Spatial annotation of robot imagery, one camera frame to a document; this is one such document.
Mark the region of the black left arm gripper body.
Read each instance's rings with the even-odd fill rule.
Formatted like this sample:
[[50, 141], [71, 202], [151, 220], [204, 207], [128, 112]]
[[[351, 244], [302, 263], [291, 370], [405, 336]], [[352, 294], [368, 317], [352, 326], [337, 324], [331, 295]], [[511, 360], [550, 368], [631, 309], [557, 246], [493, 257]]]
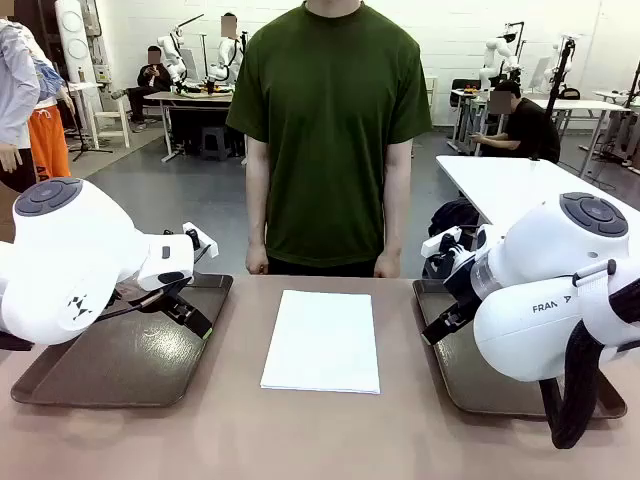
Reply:
[[186, 277], [161, 288], [160, 297], [149, 305], [149, 312], [164, 314], [192, 314], [195, 308], [181, 296], [182, 290], [193, 281]]

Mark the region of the person's right hand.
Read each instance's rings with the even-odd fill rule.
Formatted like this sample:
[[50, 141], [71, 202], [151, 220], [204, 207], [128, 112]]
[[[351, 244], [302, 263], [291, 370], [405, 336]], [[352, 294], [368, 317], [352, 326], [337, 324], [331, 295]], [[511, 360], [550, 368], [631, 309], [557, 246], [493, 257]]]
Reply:
[[246, 254], [246, 269], [251, 275], [268, 274], [269, 259], [264, 244], [249, 244]]

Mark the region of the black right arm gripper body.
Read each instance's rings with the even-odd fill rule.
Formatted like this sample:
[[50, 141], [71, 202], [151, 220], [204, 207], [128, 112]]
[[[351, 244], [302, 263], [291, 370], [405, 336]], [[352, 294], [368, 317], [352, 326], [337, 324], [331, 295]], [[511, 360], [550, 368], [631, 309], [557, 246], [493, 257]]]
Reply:
[[449, 248], [436, 253], [434, 249], [425, 256], [428, 264], [442, 276], [445, 289], [459, 306], [478, 306], [479, 297], [471, 284], [471, 270], [476, 263], [476, 253], [465, 248]]

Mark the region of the person's left hand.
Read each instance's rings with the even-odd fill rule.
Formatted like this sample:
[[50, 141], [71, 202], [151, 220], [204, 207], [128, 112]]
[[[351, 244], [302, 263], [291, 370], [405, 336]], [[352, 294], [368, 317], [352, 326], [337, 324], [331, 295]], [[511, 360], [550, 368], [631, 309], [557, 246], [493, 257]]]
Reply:
[[377, 258], [375, 278], [398, 278], [401, 273], [401, 249], [385, 249]]

